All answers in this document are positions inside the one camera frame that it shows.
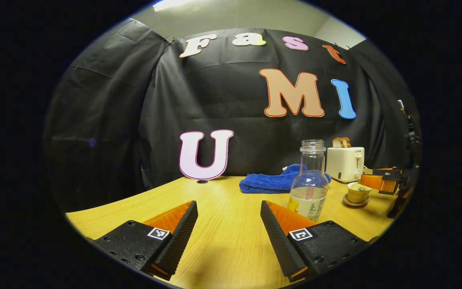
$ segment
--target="pink letter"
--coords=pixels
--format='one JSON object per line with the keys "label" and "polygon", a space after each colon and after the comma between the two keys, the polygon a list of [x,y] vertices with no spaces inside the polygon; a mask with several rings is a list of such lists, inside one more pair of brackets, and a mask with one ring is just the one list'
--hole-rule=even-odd
{"label": "pink letter", "polygon": [[186,132],[181,134],[181,153],[179,169],[190,179],[215,179],[222,175],[227,166],[227,145],[233,137],[232,130],[214,130],[210,136],[215,139],[215,155],[209,167],[197,164],[199,141],[204,138],[202,132]]}
{"label": "pink letter", "polygon": [[285,45],[291,49],[298,51],[306,51],[310,49],[306,44],[304,44],[304,41],[301,38],[285,36],[283,37],[283,41],[286,42]]}

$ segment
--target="letter u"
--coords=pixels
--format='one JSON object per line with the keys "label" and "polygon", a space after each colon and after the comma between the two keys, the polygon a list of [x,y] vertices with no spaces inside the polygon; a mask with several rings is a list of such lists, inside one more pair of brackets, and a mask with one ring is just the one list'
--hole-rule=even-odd
{"label": "letter u", "polygon": [[181,134],[181,153],[179,155],[179,169],[190,179],[215,179],[220,176],[227,166],[227,147],[229,139],[233,137],[232,130],[214,130],[210,136],[215,139],[215,154],[213,163],[209,167],[197,164],[197,150],[199,141],[204,138],[202,132],[186,132]]}

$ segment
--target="glass bottle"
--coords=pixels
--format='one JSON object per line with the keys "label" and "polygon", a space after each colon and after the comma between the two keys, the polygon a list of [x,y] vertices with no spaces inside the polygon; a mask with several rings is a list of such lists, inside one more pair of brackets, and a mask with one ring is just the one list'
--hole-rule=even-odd
{"label": "glass bottle", "polygon": [[302,141],[299,174],[293,179],[288,199],[288,209],[317,221],[326,200],[329,182],[324,175],[326,157],[324,141]]}

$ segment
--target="saucer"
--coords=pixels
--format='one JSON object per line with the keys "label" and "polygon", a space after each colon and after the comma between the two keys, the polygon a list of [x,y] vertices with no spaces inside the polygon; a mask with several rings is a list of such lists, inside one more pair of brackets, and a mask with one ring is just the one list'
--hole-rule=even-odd
{"label": "saucer", "polygon": [[347,197],[347,194],[343,195],[343,201],[346,202],[348,205],[351,205],[351,206],[362,206],[362,205],[365,205],[366,203],[368,203],[368,201],[370,201],[370,196],[367,196],[367,198],[360,202],[360,203],[352,203],[351,201],[349,201],[349,198]]}

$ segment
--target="yellow letter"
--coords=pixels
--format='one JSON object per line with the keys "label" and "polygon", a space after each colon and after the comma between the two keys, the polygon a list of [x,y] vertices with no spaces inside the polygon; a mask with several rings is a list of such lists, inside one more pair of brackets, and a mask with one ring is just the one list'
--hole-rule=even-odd
{"label": "yellow letter", "polygon": [[188,39],[186,41],[187,45],[185,48],[185,52],[181,53],[179,57],[187,57],[187,56],[196,55],[200,53],[201,50],[198,49],[198,47],[199,46],[202,48],[207,47],[209,44],[209,39],[215,39],[215,38],[217,38],[217,35],[210,34],[210,35],[204,35],[204,36]]}
{"label": "yellow letter", "polygon": [[281,104],[281,96],[294,115],[299,113],[303,98],[303,115],[309,117],[322,117],[324,115],[318,97],[317,77],[314,74],[299,73],[295,86],[278,69],[262,69],[260,75],[266,79],[268,86],[268,108],[265,109],[267,116],[281,117],[286,115],[287,110]]}
{"label": "yellow letter", "polygon": [[244,45],[256,45],[260,46],[266,43],[263,40],[261,34],[258,33],[242,33],[235,36],[236,39],[233,40],[233,44],[236,46],[244,46]]}

